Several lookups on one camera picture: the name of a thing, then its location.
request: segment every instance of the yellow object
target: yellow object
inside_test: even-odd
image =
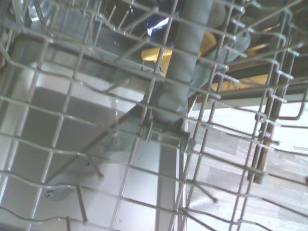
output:
[[[215,36],[211,32],[205,32],[203,39],[202,39],[201,47],[200,47],[199,57],[205,52],[207,52],[209,49],[213,48],[215,45],[216,45]],[[159,50],[160,48],[152,48],[152,49],[143,50],[141,52],[141,58],[144,61],[153,61],[156,63]],[[163,59],[160,64],[160,68],[162,72],[165,72],[165,73],[167,72],[169,62],[171,59],[171,55],[172,55],[172,49],[166,48],[164,50]]]

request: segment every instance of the wire rack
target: wire rack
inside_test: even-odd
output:
[[[300,185],[306,187],[307,184],[304,180],[295,180],[283,175],[273,174],[266,171],[265,165],[268,156],[271,152],[281,152],[285,155],[290,156],[301,156],[306,158],[308,154],[286,151],[278,148],[278,141],[273,140],[273,133],[275,127],[287,127],[294,129],[307,129],[304,124],[302,126],[293,125],[293,123],[285,123],[285,121],[299,120],[305,111],[305,103],[307,102],[307,91],[308,91],[308,77],[303,75],[299,70],[294,70],[293,67],[296,66],[296,62],[299,62],[301,58],[306,56],[305,45],[306,43],[306,29],[302,25],[297,23],[299,15],[302,13],[299,9],[304,9],[303,1],[292,0],[283,1],[281,6],[270,6],[268,4],[263,5],[264,2],[257,0],[242,0],[242,1],[228,1],[228,0],[217,0],[220,4],[223,4],[226,9],[226,16],[223,25],[218,28],[212,28],[211,26],[206,26],[201,23],[196,23],[194,21],[188,20],[185,17],[175,16],[176,6],[178,0],[172,1],[172,10],[170,12],[162,11],[159,7],[149,7],[143,4],[142,1],[123,1],[130,5],[127,11],[123,14],[120,23],[117,25],[113,23],[114,15],[117,12],[117,6],[113,6],[111,11],[107,10],[107,4],[105,1],[99,0],[87,0],[87,1],[5,1],[8,11],[1,12],[0,24],[1,24],[1,68],[2,73],[5,73],[7,67],[15,69],[26,69],[33,73],[31,79],[30,90],[27,96],[23,99],[16,99],[10,95],[4,93],[2,89],[2,94],[0,96],[1,104],[4,102],[9,104],[18,105],[23,108],[20,115],[17,117],[17,124],[12,133],[7,133],[1,131],[1,138],[7,140],[10,143],[9,154],[5,160],[5,168],[0,171],[2,175],[1,186],[3,196],[5,192],[6,182],[10,178],[14,178],[27,186],[36,187],[37,194],[35,201],[33,203],[32,211],[29,217],[24,217],[19,215],[18,211],[11,211],[8,208],[1,206],[1,210],[5,211],[7,214],[11,214],[18,221],[27,224],[27,230],[31,230],[32,226],[39,224],[49,224],[50,222],[60,222],[65,224],[66,230],[73,230],[73,226],[79,225],[81,227],[87,227],[89,229],[95,230],[118,230],[115,227],[116,219],[118,217],[119,208],[121,202],[129,202],[138,206],[148,207],[156,212],[164,212],[168,214],[168,221],[164,225],[164,229],[161,230],[173,230],[177,228],[178,230],[187,230],[189,221],[196,222],[200,227],[204,227],[206,230],[220,230],[213,228],[208,224],[208,222],[203,221],[203,217],[212,218],[217,222],[222,222],[227,225],[228,230],[252,230],[250,226],[258,226],[260,230],[272,230],[271,227],[267,227],[261,222],[250,220],[245,217],[245,209],[249,206],[249,200],[255,199],[258,202],[266,202],[270,205],[279,207],[293,214],[300,216],[303,219],[308,218],[308,214],[298,211],[292,206],[285,205],[280,202],[276,202],[271,199],[267,199],[258,194],[251,193],[251,188],[254,184],[261,183],[265,176],[269,176],[281,181],[290,182],[292,185]],[[127,17],[130,9],[140,10],[143,12],[138,18],[127,21]],[[255,20],[253,23],[246,25],[241,21],[241,18],[245,16],[248,9],[258,9],[264,13],[264,16],[260,19]],[[64,17],[59,22],[59,15],[62,13]],[[78,22],[76,20],[76,25],[69,24],[67,26],[67,18],[70,14],[76,14],[78,18],[85,19],[84,21]],[[144,34],[134,33],[134,29],[143,23],[147,18],[158,15],[161,17],[168,18],[167,29],[164,32],[162,42],[157,42],[151,40]],[[272,25],[268,28],[264,28],[263,23],[273,17],[279,16],[277,24]],[[37,22],[39,26],[33,28],[31,25],[33,22]],[[209,75],[208,83],[202,88],[191,86],[187,82],[181,80],[176,80],[172,78],[165,78],[160,70],[160,64],[162,62],[164,49],[169,48],[167,46],[167,39],[169,36],[170,28],[173,23],[178,23],[180,25],[184,24],[186,26],[198,26],[203,30],[211,32],[217,38],[215,58],[213,60],[207,58],[206,56],[196,57],[196,54],[192,51],[181,50],[181,48],[175,46],[173,52],[186,56],[188,58],[197,59],[197,62],[201,62],[210,66],[211,71]],[[70,27],[77,26],[80,31],[78,33],[72,33]],[[119,52],[115,50],[114,47],[108,48],[107,46],[102,46],[99,44],[101,37],[105,36],[102,30],[112,31],[117,35],[117,38],[129,39],[133,42],[133,45],[129,45],[128,48],[124,49],[124,52]],[[268,36],[273,38],[274,49],[261,50],[259,53],[254,55],[247,55],[245,51],[238,51],[234,46],[236,41],[236,36],[241,33],[249,33],[254,36]],[[41,41],[41,49],[39,50],[39,55],[36,65],[28,65],[23,62],[19,62],[12,57],[12,49],[16,44],[16,40],[21,35],[27,35],[31,39]],[[74,52],[76,58],[76,65],[74,66],[70,74],[65,72],[55,72],[44,70],[43,63],[47,59],[48,49],[54,44],[59,44],[63,47],[63,50],[71,50]],[[132,58],[133,55],[139,53],[140,49],[143,47],[158,47],[160,52],[155,64],[150,64],[143,62],[141,60],[136,60]],[[221,51],[227,50],[227,54],[223,60],[219,59]],[[231,62],[228,62],[228,56],[236,54],[238,57]],[[148,90],[146,91],[146,96],[143,101],[137,101],[135,99],[127,98],[126,96],[116,95],[111,93],[112,90],[120,86],[127,84],[125,81],[119,81],[109,88],[101,89],[100,87],[91,85],[87,81],[83,81],[77,78],[80,72],[80,66],[85,57],[91,56],[101,61],[101,65],[108,65],[117,70],[126,73],[127,75],[135,75],[139,78],[143,78],[148,82]],[[236,76],[229,75],[229,71],[233,67],[239,65],[246,65],[254,62],[256,66],[259,64],[266,64],[263,70],[265,70],[266,78],[264,83],[256,83],[250,81],[242,81],[237,79]],[[40,75],[46,76],[56,76],[59,79],[65,79],[69,82],[68,91],[66,92],[64,105],[61,110],[47,109],[45,107],[40,107],[32,102],[33,96],[35,94],[35,87]],[[189,99],[191,106],[196,104],[199,105],[200,110],[198,110],[197,116],[189,116],[187,114],[178,114],[177,112],[172,112],[165,108],[155,106],[151,104],[151,97],[154,94],[154,86],[158,82],[168,82],[171,85],[179,87],[188,87],[196,93]],[[234,91],[221,91],[221,87],[225,81],[232,84],[244,84],[249,88],[244,90],[234,90]],[[217,83],[216,91],[212,90],[211,86],[213,83]],[[142,109],[141,117],[139,119],[137,132],[131,132],[130,130],[124,129],[121,126],[111,126],[107,129],[109,132],[117,132],[120,134],[125,134],[132,137],[131,151],[129,152],[129,157],[126,162],[119,163],[125,167],[125,172],[123,180],[121,181],[119,191],[115,194],[104,192],[101,189],[96,189],[93,187],[85,186],[84,184],[47,184],[47,174],[51,166],[52,159],[56,155],[69,155],[69,156],[83,156],[89,159],[89,162],[93,166],[96,175],[99,178],[103,177],[103,172],[100,170],[100,166],[96,164],[96,160],[100,159],[98,156],[89,155],[82,152],[70,151],[70,150],[60,150],[57,149],[57,143],[61,133],[62,126],[66,119],[73,120],[80,124],[89,127],[102,127],[104,124],[97,122],[85,120],[68,113],[68,106],[70,100],[72,99],[72,92],[75,85],[79,85],[89,91],[95,92],[97,94],[102,94],[117,101],[123,101],[137,105]],[[289,91],[296,90],[300,94],[301,99],[289,100]],[[260,97],[260,104],[257,110],[250,109],[246,107],[238,107],[225,99],[228,97],[234,97],[239,95],[240,98],[244,99],[247,95],[257,94]],[[299,112],[297,116],[284,116],[280,115],[280,108],[289,103],[297,103],[299,105]],[[209,116],[204,119],[205,109],[210,106]],[[239,129],[225,126],[215,122],[215,111],[217,108],[231,108],[238,111],[239,113],[250,113],[254,115],[254,129],[252,133],[244,132]],[[53,116],[57,116],[57,125],[54,130],[52,144],[51,146],[40,145],[35,141],[25,140],[22,138],[21,133],[23,129],[23,122],[29,110],[36,110],[39,112],[47,113]],[[144,129],[144,121],[147,112],[159,111],[162,113],[177,115],[179,118],[185,119],[188,122],[194,124],[194,129],[191,131],[191,136],[189,139],[185,140],[186,145],[179,145],[168,140],[160,140],[144,135],[141,131]],[[237,138],[249,143],[245,161],[243,163],[238,163],[232,159],[224,158],[215,153],[208,152],[206,150],[208,144],[208,137],[211,131],[222,131],[224,135],[231,138]],[[198,144],[197,138],[200,137],[201,141]],[[158,143],[166,149],[179,150],[181,155],[185,157],[185,164],[183,164],[182,169],[178,177],[171,177],[161,172],[152,171],[143,167],[139,167],[133,164],[133,158],[136,152],[136,147],[138,142],[141,141],[151,141]],[[14,171],[12,171],[12,166],[14,164],[14,158],[16,156],[16,149],[18,145],[28,145],[37,150],[42,150],[48,152],[47,161],[43,167],[42,175],[39,181],[33,181],[21,176]],[[234,167],[241,172],[241,178],[239,181],[238,188],[236,190],[229,190],[225,187],[220,187],[215,184],[210,184],[199,180],[199,172],[202,171],[204,167],[202,162],[204,159],[215,160],[218,163],[226,164],[227,166]],[[134,200],[123,195],[126,187],[128,176],[130,171],[135,170],[141,173],[150,174],[152,176],[158,177],[159,179],[169,180],[170,182],[176,182],[177,190],[172,201],[173,206],[166,208],[163,205],[145,203],[141,200]],[[43,197],[43,190],[55,190],[61,188],[73,189],[77,194],[78,208],[81,212],[81,218],[70,217],[69,215],[64,217],[48,217],[45,219],[36,219],[38,212],[38,204],[40,198]],[[215,193],[211,192],[214,189],[215,192],[223,192],[226,195],[234,196],[234,204],[231,205],[231,210],[233,211],[230,219],[225,219],[219,215],[219,213],[210,213],[206,209],[198,209],[191,207],[191,201],[193,197],[194,190],[199,190],[204,198],[210,198],[213,203],[219,205],[220,198],[216,196]],[[111,211],[111,220],[109,226],[98,225],[92,222],[88,218],[86,205],[82,196],[83,191],[91,191],[95,194],[104,194],[107,197],[116,200],[116,206],[113,211]]]

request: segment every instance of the dishwasher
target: dishwasher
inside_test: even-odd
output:
[[[308,230],[307,14],[2,0],[0,230]]]

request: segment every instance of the rack tine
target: rack tine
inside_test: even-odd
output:
[[[114,13],[115,13],[115,10],[116,10],[116,5],[114,5],[113,8],[112,8],[112,11],[111,11],[111,13],[110,13],[110,15],[109,15],[109,18],[108,18],[108,22],[110,22],[112,16],[113,16]]]
[[[81,190],[80,190],[79,185],[76,186],[76,192],[77,192],[80,212],[81,212],[81,215],[82,215],[82,220],[83,220],[84,223],[87,223],[88,222],[87,213],[86,213],[85,205],[84,205],[83,200],[82,200],[82,194],[81,194]]]
[[[120,24],[119,24],[118,29],[121,29],[121,26],[123,25],[123,23],[124,23],[124,21],[125,21],[127,15],[128,15],[128,13],[129,13],[129,11],[126,11],[126,12],[125,12],[125,15],[124,15],[124,17],[122,18],[122,20],[121,20],[121,22],[120,22]]]
[[[148,17],[152,16],[153,14],[155,14],[156,12],[158,12],[159,7],[158,6],[154,6],[150,11],[146,12],[144,15],[140,16],[139,18],[137,18],[135,21],[131,22],[130,24],[128,24],[123,31],[127,32],[128,30],[134,28],[136,25],[138,25],[139,23],[143,22],[145,19],[147,19]]]
[[[66,231],[71,231],[71,218],[69,216],[66,217]]]
[[[35,10],[38,14],[38,18],[39,18],[39,22],[41,24],[41,27],[43,30],[47,30],[47,27],[46,27],[46,24],[45,24],[45,21],[44,21],[44,16],[43,16],[43,12],[42,12],[42,9],[40,7],[40,4],[39,4],[39,1],[38,0],[35,0],[34,1],[34,7],[35,7]]]
[[[20,0],[12,0],[12,4],[15,12],[16,23],[19,26],[22,26],[24,24],[22,2]]]

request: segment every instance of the wooden floor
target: wooden floor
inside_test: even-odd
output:
[[[193,130],[193,128],[194,124],[189,124],[189,130]],[[198,133],[197,149],[201,148],[204,132],[205,128],[201,128]],[[235,163],[244,164],[248,148],[249,142],[247,141],[227,136],[220,131],[211,130],[208,134],[205,151]],[[249,158],[249,164],[252,162],[252,155],[253,152]],[[198,156],[194,156],[192,160],[192,168],[189,171],[189,178],[191,179],[193,178],[194,166],[197,163]],[[268,157],[266,171],[282,177],[305,182],[305,176],[308,176],[308,158],[280,152],[271,152]],[[197,180],[238,192],[242,172],[240,168],[203,157]],[[246,193],[247,186],[248,181],[245,177],[241,193]],[[204,187],[204,189],[207,189],[218,198],[218,203],[213,203],[198,188],[194,188],[190,208],[231,220],[236,196],[208,187]],[[272,200],[308,216],[308,186],[306,185],[266,176],[262,185],[253,183],[249,193]],[[234,221],[240,218],[243,203],[244,198],[241,197],[236,207]],[[195,216],[213,229],[224,231],[229,228],[229,224],[226,222],[218,221],[204,215],[195,214]],[[261,199],[249,198],[247,200],[243,219],[262,224],[268,230],[273,231],[308,230],[308,218]],[[242,224],[241,230],[262,231],[266,229],[257,225]]]

